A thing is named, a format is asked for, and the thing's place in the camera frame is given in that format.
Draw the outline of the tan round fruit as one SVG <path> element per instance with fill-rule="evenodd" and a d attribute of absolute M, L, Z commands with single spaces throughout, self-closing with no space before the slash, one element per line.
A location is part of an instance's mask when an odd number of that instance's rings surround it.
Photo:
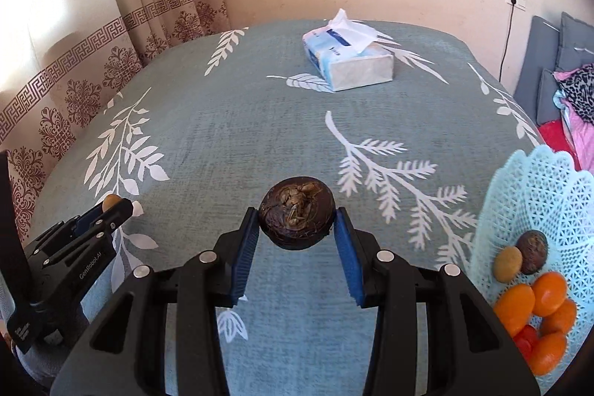
<path fill-rule="evenodd" d="M 105 197 L 105 199 L 103 200 L 103 202 L 102 202 L 102 210 L 103 210 L 103 212 L 107 212 L 112 207 L 114 207 L 115 205 L 117 205 L 121 200 L 122 200 L 122 198 L 119 195 L 116 195 L 116 194 L 109 194 L 109 195 L 107 195 Z"/>

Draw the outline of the orange fruit in basket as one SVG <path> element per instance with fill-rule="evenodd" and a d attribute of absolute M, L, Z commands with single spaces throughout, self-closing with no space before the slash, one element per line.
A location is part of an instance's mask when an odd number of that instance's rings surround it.
<path fill-rule="evenodd" d="M 528 324 L 535 303 L 533 289 L 527 284 L 517 284 L 508 288 L 497 299 L 493 311 L 513 338 Z"/>

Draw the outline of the leopard print garment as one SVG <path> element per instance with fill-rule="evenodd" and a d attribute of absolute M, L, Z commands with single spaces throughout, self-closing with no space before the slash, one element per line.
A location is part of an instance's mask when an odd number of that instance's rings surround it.
<path fill-rule="evenodd" d="M 557 72 L 555 77 L 575 113 L 584 122 L 592 124 L 594 117 L 593 64 L 588 63 L 569 72 Z"/>

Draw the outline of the red blanket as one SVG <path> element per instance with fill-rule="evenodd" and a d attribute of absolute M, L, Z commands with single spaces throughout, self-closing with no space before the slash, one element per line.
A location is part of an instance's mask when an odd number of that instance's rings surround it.
<path fill-rule="evenodd" d="M 543 125 L 540 125 L 539 133 L 543 138 L 545 144 L 548 145 L 555 153 L 568 153 L 574 161 L 575 169 L 577 171 L 581 169 L 581 165 L 575 153 L 575 149 L 567 140 L 566 133 L 564 130 L 564 124 L 561 118 L 559 118 L 558 120 L 545 122 Z"/>

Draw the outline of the red tomato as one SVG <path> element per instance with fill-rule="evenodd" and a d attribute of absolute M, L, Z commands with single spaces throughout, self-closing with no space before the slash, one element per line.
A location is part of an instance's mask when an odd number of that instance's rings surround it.
<path fill-rule="evenodd" d="M 516 349 L 522 354 L 527 362 L 533 354 L 533 350 L 539 342 L 538 331 L 532 325 L 525 325 L 514 337 Z"/>

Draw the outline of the light blue lattice fruit basket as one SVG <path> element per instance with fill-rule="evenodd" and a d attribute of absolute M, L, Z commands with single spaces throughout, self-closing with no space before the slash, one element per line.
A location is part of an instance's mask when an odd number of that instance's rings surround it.
<path fill-rule="evenodd" d="M 577 308 L 567 349 L 536 379 L 547 394 L 593 330 L 593 176 L 565 152 L 516 151 L 493 176 L 479 216 L 468 276 L 493 304 L 515 284 L 555 272 Z"/>

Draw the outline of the brown round fruit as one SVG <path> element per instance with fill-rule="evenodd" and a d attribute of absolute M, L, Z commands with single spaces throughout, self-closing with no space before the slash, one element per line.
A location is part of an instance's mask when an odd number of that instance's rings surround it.
<path fill-rule="evenodd" d="M 501 284 L 508 284 L 522 268 L 522 253 L 516 246 L 506 246 L 497 256 L 492 266 L 492 274 Z"/>

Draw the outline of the tissue pack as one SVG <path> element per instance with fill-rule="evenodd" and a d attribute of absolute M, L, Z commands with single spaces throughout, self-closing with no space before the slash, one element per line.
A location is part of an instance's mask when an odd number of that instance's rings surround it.
<path fill-rule="evenodd" d="M 337 92 L 394 79 L 395 59 L 390 50 L 379 45 L 380 35 L 339 9 L 326 25 L 306 32 L 302 42 L 311 63 Z"/>

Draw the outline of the beige patterned curtain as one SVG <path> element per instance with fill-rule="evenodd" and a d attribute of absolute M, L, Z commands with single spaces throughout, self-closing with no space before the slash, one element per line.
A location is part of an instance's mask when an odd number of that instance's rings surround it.
<path fill-rule="evenodd" d="M 165 50 L 228 26 L 225 0 L 1 0 L 1 148 L 20 239 L 108 101 Z"/>

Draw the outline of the dark fruit in basket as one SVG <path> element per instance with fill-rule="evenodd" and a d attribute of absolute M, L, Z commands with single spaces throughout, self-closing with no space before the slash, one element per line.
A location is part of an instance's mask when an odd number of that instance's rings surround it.
<path fill-rule="evenodd" d="M 522 268 L 520 269 L 522 274 L 535 274 L 545 265 L 548 258 L 549 244 L 543 232 L 529 230 L 519 237 L 515 246 L 522 253 Z"/>

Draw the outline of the grey blue cushion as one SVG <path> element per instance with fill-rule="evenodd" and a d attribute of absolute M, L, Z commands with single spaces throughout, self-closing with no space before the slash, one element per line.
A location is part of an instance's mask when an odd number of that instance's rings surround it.
<path fill-rule="evenodd" d="M 533 16 L 525 59 L 513 98 L 536 125 L 560 118 L 553 96 L 558 89 L 552 72 L 556 68 L 560 30 Z"/>
<path fill-rule="evenodd" d="M 560 118 L 560 111 L 553 101 L 559 89 L 553 73 L 572 71 L 593 62 L 593 26 L 566 12 L 562 13 L 559 27 L 542 18 L 538 19 L 538 26 L 543 69 L 536 98 L 536 123 L 543 125 Z"/>

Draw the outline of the dark brown wrinkled fruit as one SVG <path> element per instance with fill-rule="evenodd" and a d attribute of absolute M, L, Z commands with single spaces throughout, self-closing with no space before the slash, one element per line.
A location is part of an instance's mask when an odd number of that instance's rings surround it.
<path fill-rule="evenodd" d="M 335 220 L 331 190 L 312 177 L 292 177 L 273 186 L 258 210 L 260 229 L 284 250 L 304 250 L 329 233 Z"/>

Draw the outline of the pink cloth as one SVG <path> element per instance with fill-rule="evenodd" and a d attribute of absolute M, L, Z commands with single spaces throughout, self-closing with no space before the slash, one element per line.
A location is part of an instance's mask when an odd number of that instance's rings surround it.
<path fill-rule="evenodd" d="M 581 168 L 593 172 L 593 123 L 584 122 L 574 111 L 559 87 L 558 101 L 563 106 L 566 125 L 572 137 Z"/>

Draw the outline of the teal leaf-pattern bedspread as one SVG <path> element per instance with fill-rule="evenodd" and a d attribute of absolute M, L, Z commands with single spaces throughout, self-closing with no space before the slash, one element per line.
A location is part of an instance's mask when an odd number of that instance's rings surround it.
<path fill-rule="evenodd" d="M 492 177 L 540 146 L 535 124 L 463 42 L 410 25 L 378 27 L 392 81 L 334 92 L 305 53 L 311 28 L 282 22 L 168 49 L 86 126 L 46 179 L 32 234 L 109 194 L 133 214 L 65 325 L 84 315 L 88 329 L 137 267 L 181 267 L 214 248 L 292 177 L 322 181 L 336 211 L 380 248 L 418 267 L 456 264 L 469 278 Z M 259 225 L 245 292 L 216 311 L 226 395 L 366 395 L 377 312 L 349 293 L 334 223 L 304 250 L 280 248 Z M 182 395 L 175 315 L 169 305 L 162 395 Z"/>

